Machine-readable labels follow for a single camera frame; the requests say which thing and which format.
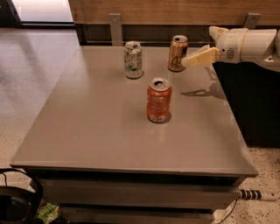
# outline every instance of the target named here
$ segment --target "can lid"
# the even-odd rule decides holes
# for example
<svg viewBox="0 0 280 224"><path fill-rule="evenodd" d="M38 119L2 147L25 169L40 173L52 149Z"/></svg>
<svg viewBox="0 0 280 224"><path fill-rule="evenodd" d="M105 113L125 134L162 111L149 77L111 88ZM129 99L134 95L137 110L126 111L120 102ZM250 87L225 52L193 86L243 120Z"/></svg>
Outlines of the can lid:
<svg viewBox="0 0 280 224"><path fill-rule="evenodd" d="M164 78L154 78L150 83L152 89L160 92L167 90L170 86L170 82Z"/></svg>
<svg viewBox="0 0 280 224"><path fill-rule="evenodd" d="M172 40L178 43L185 43L187 41L187 37L184 35L176 35L172 38Z"/></svg>
<svg viewBox="0 0 280 224"><path fill-rule="evenodd" d="M134 40L125 43L125 47L126 47L126 48L129 48L129 49L137 49L137 48L139 48L140 46L141 46L141 45L140 45L140 42L134 41Z"/></svg>

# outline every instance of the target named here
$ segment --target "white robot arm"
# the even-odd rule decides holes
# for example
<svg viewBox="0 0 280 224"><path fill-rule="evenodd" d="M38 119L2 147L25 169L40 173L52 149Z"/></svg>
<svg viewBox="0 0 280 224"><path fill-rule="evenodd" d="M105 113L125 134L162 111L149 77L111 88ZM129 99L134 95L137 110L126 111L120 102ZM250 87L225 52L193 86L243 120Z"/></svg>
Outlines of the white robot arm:
<svg viewBox="0 0 280 224"><path fill-rule="evenodd" d="M205 45L182 59L182 65L193 67L222 61L253 62L260 67L280 72L280 31L225 29L210 26L209 33L216 47Z"/></svg>

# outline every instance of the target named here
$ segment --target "soda can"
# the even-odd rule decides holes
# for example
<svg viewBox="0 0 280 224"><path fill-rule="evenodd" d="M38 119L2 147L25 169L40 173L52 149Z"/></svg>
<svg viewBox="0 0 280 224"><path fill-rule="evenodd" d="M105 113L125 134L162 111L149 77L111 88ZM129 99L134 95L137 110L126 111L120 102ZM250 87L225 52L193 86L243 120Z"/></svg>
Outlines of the soda can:
<svg viewBox="0 0 280 224"><path fill-rule="evenodd" d="M188 42L187 37L176 35L172 38L169 49L168 69L173 72L180 72L184 69L181 60L186 56Z"/></svg>
<svg viewBox="0 0 280 224"><path fill-rule="evenodd" d="M124 47L125 75L130 79L137 79L143 75L142 47L137 41L129 41Z"/></svg>
<svg viewBox="0 0 280 224"><path fill-rule="evenodd" d="M172 87L168 80L155 78L147 88L147 117L154 123L162 123L169 117Z"/></svg>

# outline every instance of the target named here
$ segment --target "metal bracket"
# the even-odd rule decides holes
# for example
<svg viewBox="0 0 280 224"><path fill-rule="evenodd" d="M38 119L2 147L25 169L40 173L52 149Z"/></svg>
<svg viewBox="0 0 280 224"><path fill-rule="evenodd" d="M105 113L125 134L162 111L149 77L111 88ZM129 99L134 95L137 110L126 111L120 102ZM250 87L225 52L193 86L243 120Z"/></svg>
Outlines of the metal bracket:
<svg viewBox="0 0 280 224"><path fill-rule="evenodd" d="M109 13L112 46L123 46L121 13Z"/></svg>
<svg viewBox="0 0 280 224"><path fill-rule="evenodd" d="M261 17L260 13L249 12L246 16L243 27L248 28L250 30L254 30L256 28L256 24Z"/></svg>

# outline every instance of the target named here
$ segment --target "floor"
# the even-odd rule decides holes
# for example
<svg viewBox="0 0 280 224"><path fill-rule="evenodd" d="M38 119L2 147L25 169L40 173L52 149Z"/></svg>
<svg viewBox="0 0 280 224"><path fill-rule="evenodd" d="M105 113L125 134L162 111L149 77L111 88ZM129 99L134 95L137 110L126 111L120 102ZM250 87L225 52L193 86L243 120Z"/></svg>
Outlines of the floor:
<svg viewBox="0 0 280 224"><path fill-rule="evenodd" d="M75 30L0 29L0 168L9 163L22 143L48 95L79 48ZM280 149L249 148L259 175L246 179L241 188L280 193ZM28 180L9 176L15 186L28 187ZM226 211L216 211L218 223ZM239 200L223 222L269 223L280 220L280 200Z"/></svg>

